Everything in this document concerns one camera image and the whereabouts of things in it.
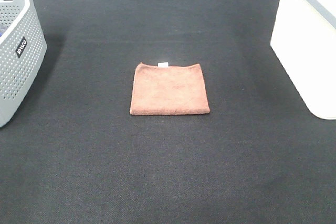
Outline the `white plastic bin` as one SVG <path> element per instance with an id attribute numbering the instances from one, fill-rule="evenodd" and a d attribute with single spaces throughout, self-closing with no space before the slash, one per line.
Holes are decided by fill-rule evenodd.
<path id="1" fill-rule="evenodd" d="M 315 116 L 335 119 L 335 0 L 279 0 L 270 45 Z"/>

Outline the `folded orange-brown towel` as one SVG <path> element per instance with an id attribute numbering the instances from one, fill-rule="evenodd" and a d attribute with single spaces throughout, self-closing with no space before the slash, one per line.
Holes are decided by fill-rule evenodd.
<path id="1" fill-rule="evenodd" d="M 208 113 L 210 108 L 199 63 L 186 67 L 138 64 L 133 79 L 131 115 Z"/>

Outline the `black table mat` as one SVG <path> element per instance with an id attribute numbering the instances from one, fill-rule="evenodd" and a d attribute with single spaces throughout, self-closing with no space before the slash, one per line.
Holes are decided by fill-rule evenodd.
<path id="1" fill-rule="evenodd" d="M 1 223 L 335 223 L 335 121 L 270 47 L 279 0 L 34 0 L 47 42 L 1 128 Z M 143 62 L 208 115 L 131 116 Z"/>

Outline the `grey perforated laundry basket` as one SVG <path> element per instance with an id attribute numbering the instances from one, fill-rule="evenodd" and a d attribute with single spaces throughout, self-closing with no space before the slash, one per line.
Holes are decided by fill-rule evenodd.
<path id="1" fill-rule="evenodd" d="M 7 124 L 33 84 L 47 44 L 33 0 L 1 1 L 1 126 Z"/>

